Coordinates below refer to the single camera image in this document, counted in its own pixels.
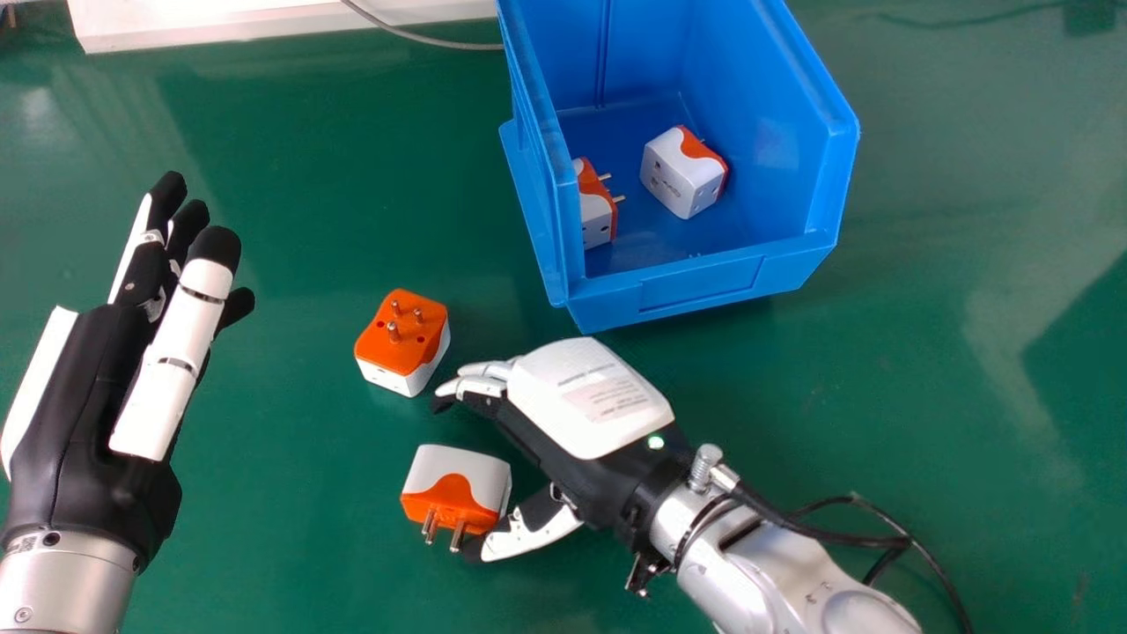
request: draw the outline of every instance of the adapter inside blue bin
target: adapter inside blue bin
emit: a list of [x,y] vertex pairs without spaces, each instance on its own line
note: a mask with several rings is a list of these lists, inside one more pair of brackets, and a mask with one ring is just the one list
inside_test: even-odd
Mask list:
[[[549,297],[580,330],[800,286],[836,243],[859,125],[781,0],[499,0],[513,81],[506,155]],[[727,161],[681,220],[642,186],[649,140],[683,124]],[[573,157],[619,204],[583,250]]]

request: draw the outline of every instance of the robotic arm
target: robotic arm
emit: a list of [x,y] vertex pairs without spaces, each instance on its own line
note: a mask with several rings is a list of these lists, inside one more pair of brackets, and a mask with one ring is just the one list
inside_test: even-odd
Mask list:
[[5,423],[0,633],[114,634],[180,507],[170,459],[212,339],[254,309],[239,238],[166,173],[108,301],[55,307]]
[[433,405],[441,412],[458,402],[496,421],[551,481],[491,533],[464,543],[470,560],[516,556],[587,525],[613,530],[635,554],[627,590],[646,597],[650,580],[675,574],[721,633],[921,632],[819,543],[885,548],[891,561],[919,547],[906,532],[888,519],[900,535],[844,535],[774,511],[718,447],[694,453],[665,398],[593,339],[463,367]]

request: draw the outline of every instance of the green table surface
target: green table surface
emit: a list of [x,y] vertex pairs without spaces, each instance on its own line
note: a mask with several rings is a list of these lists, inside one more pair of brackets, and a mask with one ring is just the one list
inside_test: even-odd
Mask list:
[[[792,8],[864,128],[840,245],[798,292],[600,339],[780,506],[857,491],[907,523],[980,632],[1127,631],[1127,12]],[[623,592],[609,535],[470,568],[402,516],[424,443],[511,461],[517,498],[543,482],[490,425],[361,379],[383,294],[450,305],[443,376],[576,334],[498,142],[502,55],[354,32],[90,57],[60,6],[19,17],[0,30],[0,402],[52,305],[104,301],[166,169],[242,235],[259,297],[193,402],[185,503],[125,632],[711,631],[672,579]],[[834,552],[854,573],[873,556]],[[957,631],[917,559],[881,588]]]

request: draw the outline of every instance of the bolt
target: bolt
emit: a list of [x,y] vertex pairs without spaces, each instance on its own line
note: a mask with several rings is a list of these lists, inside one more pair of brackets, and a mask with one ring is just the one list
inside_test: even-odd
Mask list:
[[708,491],[708,485],[712,482],[712,467],[719,465],[722,459],[724,452],[719,447],[711,444],[701,445],[689,471],[689,490],[696,494]]

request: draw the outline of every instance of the orange and white plug adapter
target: orange and white plug adapter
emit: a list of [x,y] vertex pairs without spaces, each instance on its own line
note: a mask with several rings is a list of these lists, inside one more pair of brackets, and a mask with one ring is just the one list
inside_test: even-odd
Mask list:
[[508,463],[485,454],[442,445],[423,445],[407,474],[403,504],[407,519],[423,525],[427,546],[440,528],[454,532],[450,552],[462,537],[489,533],[504,517],[513,476]]
[[642,185],[669,211],[689,220],[724,195],[728,163],[684,125],[646,143]]
[[414,399],[426,387],[449,348],[446,306],[396,288],[356,340],[353,354],[365,379]]
[[583,221],[583,248],[610,242],[619,234],[619,203],[625,196],[612,196],[603,184],[610,173],[600,175],[587,157],[571,161],[579,180],[579,215]]

